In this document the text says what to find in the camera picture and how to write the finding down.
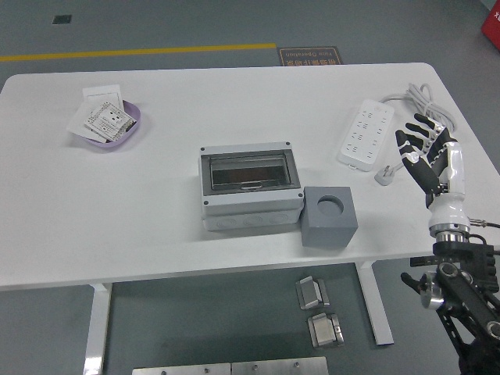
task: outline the table leg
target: table leg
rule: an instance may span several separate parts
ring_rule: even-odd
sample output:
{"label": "table leg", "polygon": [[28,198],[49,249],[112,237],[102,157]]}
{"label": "table leg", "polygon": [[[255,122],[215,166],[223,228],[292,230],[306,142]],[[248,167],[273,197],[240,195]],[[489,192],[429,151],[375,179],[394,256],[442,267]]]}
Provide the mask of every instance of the table leg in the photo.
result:
{"label": "table leg", "polygon": [[94,301],[88,327],[84,375],[101,375],[113,284],[92,284],[91,286],[94,288]]}
{"label": "table leg", "polygon": [[380,297],[377,281],[373,274],[372,264],[375,262],[357,262],[359,283],[365,297],[368,315],[372,323],[373,334],[377,345],[394,344],[388,318],[385,315],[384,304]]}

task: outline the electrical distribution box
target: electrical distribution box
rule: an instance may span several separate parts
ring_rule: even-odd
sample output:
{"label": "electrical distribution box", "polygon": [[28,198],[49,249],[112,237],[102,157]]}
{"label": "electrical distribution box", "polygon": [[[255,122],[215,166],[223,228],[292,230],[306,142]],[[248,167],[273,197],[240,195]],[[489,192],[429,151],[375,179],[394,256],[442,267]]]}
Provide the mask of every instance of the electrical distribution box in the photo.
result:
{"label": "electrical distribution box", "polygon": [[289,142],[203,147],[198,166],[207,230],[298,221],[304,191]]}

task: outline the screw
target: screw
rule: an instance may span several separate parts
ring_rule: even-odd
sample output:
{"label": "screw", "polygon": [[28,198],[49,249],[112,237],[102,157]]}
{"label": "screw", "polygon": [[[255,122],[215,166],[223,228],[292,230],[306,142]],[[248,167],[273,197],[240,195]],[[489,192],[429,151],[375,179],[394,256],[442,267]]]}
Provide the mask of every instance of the screw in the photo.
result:
{"label": "screw", "polygon": [[487,324],[487,328],[490,332],[490,335],[500,339],[500,323],[499,322],[490,322]]}
{"label": "screw", "polygon": [[442,263],[439,268],[448,277],[455,277],[457,275],[456,268],[451,263]]}

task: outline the metal bracket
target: metal bracket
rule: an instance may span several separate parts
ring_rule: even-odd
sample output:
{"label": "metal bracket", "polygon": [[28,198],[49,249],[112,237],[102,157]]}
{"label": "metal bracket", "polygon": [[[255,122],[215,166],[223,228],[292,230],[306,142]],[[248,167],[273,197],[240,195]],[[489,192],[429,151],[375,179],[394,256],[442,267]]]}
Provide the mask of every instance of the metal bracket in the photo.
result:
{"label": "metal bracket", "polygon": [[132,375],[328,375],[325,357],[135,369]]}
{"label": "metal bracket", "polygon": [[298,301],[302,310],[330,307],[330,300],[323,279],[314,281],[313,277],[308,276],[295,283],[295,288],[297,289]]}
{"label": "metal bracket", "polygon": [[322,313],[307,319],[307,323],[314,348],[342,346],[344,344],[344,336],[342,336],[336,314],[327,316],[327,314]]}

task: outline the purple bowl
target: purple bowl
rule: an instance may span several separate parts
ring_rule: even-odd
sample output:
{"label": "purple bowl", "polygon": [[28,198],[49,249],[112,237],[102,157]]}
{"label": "purple bowl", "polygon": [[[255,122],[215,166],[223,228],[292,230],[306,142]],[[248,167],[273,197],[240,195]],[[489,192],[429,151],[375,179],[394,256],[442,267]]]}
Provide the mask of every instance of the purple bowl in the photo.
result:
{"label": "purple bowl", "polygon": [[132,133],[135,132],[136,129],[139,127],[139,123],[141,123],[141,111],[139,110],[138,107],[126,101],[123,101],[123,109],[125,110],[126,114],[131,116],[137,122],[118,141],[101,143],[85,137],[84,140],[102,148],[116,147],[117,145],[121,145],[122,143],[124,143],[125,140],[129,138],[129,136],[131,136]]}

